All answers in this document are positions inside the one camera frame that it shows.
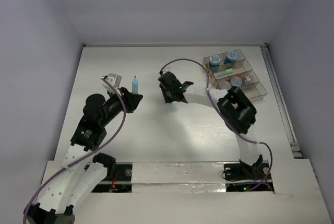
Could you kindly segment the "blue highlighter pen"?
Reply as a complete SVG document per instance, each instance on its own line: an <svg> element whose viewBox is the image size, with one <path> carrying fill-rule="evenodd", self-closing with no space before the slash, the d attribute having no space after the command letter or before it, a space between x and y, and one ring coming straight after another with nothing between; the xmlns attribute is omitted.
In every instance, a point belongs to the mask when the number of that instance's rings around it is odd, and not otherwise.
<svg viewBox="0 0 334 224"><path fill-rule="evenodd" d="M132 93L139 94L139 81L137 79L137 76L134 76L134 79L132 81Z"/></svg>

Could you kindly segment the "blue ink jar front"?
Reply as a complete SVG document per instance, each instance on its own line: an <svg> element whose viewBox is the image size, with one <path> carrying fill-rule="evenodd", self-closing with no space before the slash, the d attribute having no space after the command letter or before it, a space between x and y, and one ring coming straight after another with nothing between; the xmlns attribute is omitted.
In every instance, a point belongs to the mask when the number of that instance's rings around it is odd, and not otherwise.
<svg viewBox="0 0 334 224"><path fill-rule="evenodd" d="M220 63L221 63L221 57L219 55L209 56L209 66L210 66L210 68L219 66Z"/></svg>

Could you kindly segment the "blue ink jar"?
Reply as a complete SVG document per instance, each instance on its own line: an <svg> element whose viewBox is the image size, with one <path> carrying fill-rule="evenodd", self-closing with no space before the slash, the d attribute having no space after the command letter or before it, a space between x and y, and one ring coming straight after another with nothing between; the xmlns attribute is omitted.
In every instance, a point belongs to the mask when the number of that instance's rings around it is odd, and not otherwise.
<svg viewBox="0 0 334 224"><path fill-rule="evenodd" d="M219 55L209 56L209 66L210 66L210 68L219 66L220 63L221 63L221 57Z"/></svg>
<svg viewBox="0 0 334 224"><path fill-rule="evenodd" d="M234 63L238 60L238 53L235 51L228 51L224 60L225 64Z"/></svg>

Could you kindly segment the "clear jar purple pins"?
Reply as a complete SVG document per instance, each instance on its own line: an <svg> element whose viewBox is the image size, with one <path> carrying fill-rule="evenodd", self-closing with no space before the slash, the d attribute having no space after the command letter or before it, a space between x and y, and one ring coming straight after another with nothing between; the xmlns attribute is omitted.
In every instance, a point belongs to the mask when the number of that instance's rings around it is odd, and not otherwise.
<svg viewBox="0 0 334 224"><path fill-rule="evenodd" d="M243 78L243 85L244 85L244 86L250 85L250 84L253 83L253 80L254 80L254 76L251 76L251 75L249 75L249 76L245 76L245 77Z"/></svg>
<svg viewBox="0 0 334 224"><path fill-rule="evenodd" d="M219 83L219 87L222 90L229 90L229 89L232 88L232 85L228 81L223 81L223 82Z"/></svg>

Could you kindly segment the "green highlighter pen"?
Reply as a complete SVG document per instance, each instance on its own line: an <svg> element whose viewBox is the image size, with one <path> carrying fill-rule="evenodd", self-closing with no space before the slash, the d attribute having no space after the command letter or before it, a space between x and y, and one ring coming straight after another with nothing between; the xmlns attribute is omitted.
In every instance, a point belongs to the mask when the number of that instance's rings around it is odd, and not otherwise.
<svg viewBox="0 0 334 224"><path fill-rule="evenodd" d="M232 68L229 68L229 69L226 69L226 70L223 70L223 71L214 73L214 75L215 75L216 77L220 77L220 76L228 75L228 74L231 74L231 73L233 73L233 69L232 69Z"/></svg>

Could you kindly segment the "clear jar blue pins back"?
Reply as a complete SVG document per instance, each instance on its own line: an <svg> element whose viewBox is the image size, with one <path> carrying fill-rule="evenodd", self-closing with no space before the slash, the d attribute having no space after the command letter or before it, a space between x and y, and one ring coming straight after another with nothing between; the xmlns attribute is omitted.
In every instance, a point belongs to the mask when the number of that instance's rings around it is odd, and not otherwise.
<svg viewBox="0 0 334 224"><path fill-rule="evenodd" d="M231 78L230 84L232 86L241 87L242 84L243 84L243 81L242 81L242 79L240 77L234 76L234 77Z"/></svg>

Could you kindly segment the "blue ink jar back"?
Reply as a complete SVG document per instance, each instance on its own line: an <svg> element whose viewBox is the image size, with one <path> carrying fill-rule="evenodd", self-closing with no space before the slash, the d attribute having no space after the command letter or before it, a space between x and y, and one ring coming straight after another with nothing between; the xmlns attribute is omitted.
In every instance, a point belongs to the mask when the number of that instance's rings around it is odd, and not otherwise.
<svg viewBox="0 0 334 224"><path fill-rule="evenodd" d="M235 51L228 51L224 60L225 64L234 63L238 60L238 53Z"/></svg>

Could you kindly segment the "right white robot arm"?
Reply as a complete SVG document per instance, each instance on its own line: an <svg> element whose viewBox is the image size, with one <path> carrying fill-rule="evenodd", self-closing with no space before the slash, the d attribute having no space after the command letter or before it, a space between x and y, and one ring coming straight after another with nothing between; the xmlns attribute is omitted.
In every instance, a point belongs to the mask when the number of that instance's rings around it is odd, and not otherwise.
<svg viewBox="0 0 334 224"><path fill-rule="evenodd" d="M160 72L158 78L165 103L182 102L200 104L214 108L225 125L235 134L240 151L240 172L246 178L252 178L259 172L263 162L258 142L247 137L248 130L254 125L257 113L255 107L236 86L228 90L216 90L196 86L193 82L181 83L172 72Z"/></svg>

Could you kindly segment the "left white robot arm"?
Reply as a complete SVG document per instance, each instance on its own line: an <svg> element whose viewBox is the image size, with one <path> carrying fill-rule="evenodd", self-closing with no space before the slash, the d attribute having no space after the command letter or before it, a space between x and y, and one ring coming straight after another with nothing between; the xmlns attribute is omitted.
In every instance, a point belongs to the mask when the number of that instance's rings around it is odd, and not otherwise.
<svg viewBox="0 0 334 224"><path fill-rule="evenodd" d="M142 99L126 88L111 93L109 99L98 93L86 99L62 167L42 185L44 194L35 193L28 203L24 223L75 222L75 214L97 184L118 175L116 159L100 152L105 127L119 113L133 113Z"/></svg>

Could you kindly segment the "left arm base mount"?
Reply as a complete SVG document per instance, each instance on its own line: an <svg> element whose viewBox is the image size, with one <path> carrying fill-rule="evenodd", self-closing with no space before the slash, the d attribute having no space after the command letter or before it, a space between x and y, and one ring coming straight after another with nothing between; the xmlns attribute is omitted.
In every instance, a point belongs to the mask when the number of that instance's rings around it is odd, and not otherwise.
<svg viewBox="0 0 334 224"><path fill-rule="evenodd" d="M131 193L132 163L117 163L113 176L107 176L95 188L93 193Z"/></svg>

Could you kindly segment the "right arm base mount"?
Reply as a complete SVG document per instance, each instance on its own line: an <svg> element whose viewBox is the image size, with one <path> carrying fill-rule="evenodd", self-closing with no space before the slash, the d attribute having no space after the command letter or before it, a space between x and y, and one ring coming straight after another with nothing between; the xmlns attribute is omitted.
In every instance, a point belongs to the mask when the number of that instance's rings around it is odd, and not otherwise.
<svg viewBox="0 0 334 224"><path fill-rule="evenodd" d="M252 166L241 161L225 163L221 176L226 181L227 192L274 192L268 170L269 163L260 155Z"/></svg>

